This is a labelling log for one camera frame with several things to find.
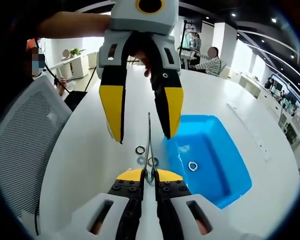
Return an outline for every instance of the gripper jaw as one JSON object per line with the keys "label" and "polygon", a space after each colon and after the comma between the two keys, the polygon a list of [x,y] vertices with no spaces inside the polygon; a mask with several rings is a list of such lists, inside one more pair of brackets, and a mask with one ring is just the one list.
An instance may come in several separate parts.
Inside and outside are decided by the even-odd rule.
{"label": "gripper jaw", "polygon": [[124,138],[127,59],[135,56],[137,51],[144,53],[151,67],[151,85],[163,133],[168,139],[173,137],[179,126],[184,98],[174,38],[108,30],[104,42],[98,54],[99,94],[114,139],[122,143]]}

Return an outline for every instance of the metal rod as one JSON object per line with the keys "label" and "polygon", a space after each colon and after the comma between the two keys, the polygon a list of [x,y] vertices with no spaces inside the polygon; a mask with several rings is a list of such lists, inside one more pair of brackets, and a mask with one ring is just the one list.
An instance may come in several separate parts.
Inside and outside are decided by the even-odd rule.
{"label": "metal rod", "polygon": [[182,38],[181,38],[181,44],[180,44],[180,49],[179,49],[179,58],[181,59],[181,51],[183,50],[183,45],[184,45],[184,39],[185,39],[185,33],[187,29],[187,24],[192,24],[191,21],[184,20],[183,21],[183,31],[182,31]]}

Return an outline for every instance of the white table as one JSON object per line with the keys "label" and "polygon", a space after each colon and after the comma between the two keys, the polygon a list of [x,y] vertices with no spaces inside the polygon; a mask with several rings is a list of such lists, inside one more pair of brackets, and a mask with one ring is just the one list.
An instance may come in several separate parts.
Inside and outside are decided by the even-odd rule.
{"label": "white table", "polygon": [[[181,71],[180,79],[184,90],[182,114],[217,116],[249,171],[252,188],[223,209],[228,220],[243,232],[268,236],[290,209],[300,185],[296,160],[284,133],[266,108],[238,84],[187,70]],[[151,113],[154,155],[159,159],[160,168],[169,167],[154,93],[149,79],[144,77],[144,68],[128,69],[123,145],[111,139],[108,133],[99,84],[95,84],[73,112],[51,154],[40,198],[42,232],[64,227],[74,210],[98,193],[107,193],[119,174],[128,168],[141,168],[135,147],[146,145],[148,112]],[[268,162],[227,103],[233,103],[244,112],[262,137],[271,156]]]}

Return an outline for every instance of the potted plant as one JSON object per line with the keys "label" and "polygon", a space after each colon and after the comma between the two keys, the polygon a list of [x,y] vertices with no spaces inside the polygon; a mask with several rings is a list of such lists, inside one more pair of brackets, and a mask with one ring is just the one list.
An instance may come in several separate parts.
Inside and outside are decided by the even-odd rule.
{"label": "potted plant", "polygon": [[80,55],[79,48],[75,47],[70,51],[70,58]]}

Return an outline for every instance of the human hand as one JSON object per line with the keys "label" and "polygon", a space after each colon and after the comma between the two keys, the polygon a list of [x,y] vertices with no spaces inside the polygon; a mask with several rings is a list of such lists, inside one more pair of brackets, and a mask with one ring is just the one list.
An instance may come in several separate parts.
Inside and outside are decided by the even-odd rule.
{"label": "human hand", "polygon": [[67,87],[67,80],[64,77],[60,77],[59,81],[57,83],[57,88],[58,89],[64,89],[64,87],[62,87],[62,85],[66,88]]}
{"label": "human hand", "polygon": [[145,53],[143,51],[139,50],[136,52],[135,57],[137,59],[139,59],[145,66],[144,76],[146,78],[149,77],[149,75],[151,73],[151,66],[150,66],[149,60],[147,59]]}
{"label": "human hand", "polygon": [[60,77],[56,87],[59,95],[62,96],[65,92],[65,88],[67,87],[67,80],[64,77]]}

